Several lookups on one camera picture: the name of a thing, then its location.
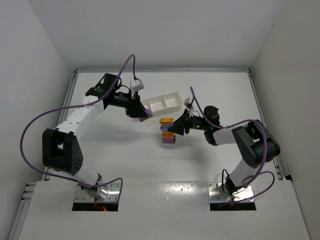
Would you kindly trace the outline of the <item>thin purple lego plate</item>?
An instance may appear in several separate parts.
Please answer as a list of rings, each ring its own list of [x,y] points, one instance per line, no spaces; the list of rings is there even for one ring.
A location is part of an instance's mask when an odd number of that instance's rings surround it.
[[[162,139],[162,143],[163,144],[175,144],[176,143],[176,139],[175,138],[172,138],[172,139],[163,138]]]

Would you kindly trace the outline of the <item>white three-compartment tray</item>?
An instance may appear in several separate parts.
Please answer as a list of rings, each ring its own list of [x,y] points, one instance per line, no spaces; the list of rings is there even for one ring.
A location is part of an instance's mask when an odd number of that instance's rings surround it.
[[[143,99],[141,103],[147,110],[151,111],[153,117],[177,112],[183,105],[182,98],[178,92]]]

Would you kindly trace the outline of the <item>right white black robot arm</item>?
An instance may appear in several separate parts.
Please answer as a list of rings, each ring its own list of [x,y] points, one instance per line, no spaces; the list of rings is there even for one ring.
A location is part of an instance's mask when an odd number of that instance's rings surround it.
[[[220,125],[218,108],[211,105],[204,108],[203,117],[193,116],[189,109],[185,109],[168,130],[181,136],[189,134],[190,130],[200,130],[212,146],[237,145],[241,160],[222,184],[222,190],[229,195],[243,188],[264,163],[273,160],[281,152],[278,142],[259,120],[224,128]]]

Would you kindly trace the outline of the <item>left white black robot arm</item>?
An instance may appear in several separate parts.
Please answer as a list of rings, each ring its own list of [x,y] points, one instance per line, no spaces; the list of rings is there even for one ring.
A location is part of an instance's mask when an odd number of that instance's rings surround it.
[[[144,88],[141,79],[130,81],[128,92],[120,92],[122,80],[106,73],[86,93],[81,106],[55,129],[46,129],[42,134],[42,162],[57,172],[75,180],[86,194],[95,200],[105,201],[109,184],[104,185],[102,176],[84,163],[79,140],[90,123],[108,106],[125,109],[130,118],[148,118],[148,111],[138,94]]]

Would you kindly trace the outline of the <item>yellow striped lego brick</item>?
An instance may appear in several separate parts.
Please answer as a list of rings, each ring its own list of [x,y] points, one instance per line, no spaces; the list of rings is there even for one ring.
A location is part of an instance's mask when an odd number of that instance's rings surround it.
[[[174,119],[172,117],[162,117],[159,120],[159,123],[161,125],[171,125],[174,122]]]

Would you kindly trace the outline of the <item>purple lego brick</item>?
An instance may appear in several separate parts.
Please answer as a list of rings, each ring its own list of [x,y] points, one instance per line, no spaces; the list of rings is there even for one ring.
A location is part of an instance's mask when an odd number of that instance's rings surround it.
[[[145,120],[148,120],[153,117],[153,113],[150,109],[145,109],[144,112],[145,112],[145,115],[139,118],[140,122],[144,122]]]

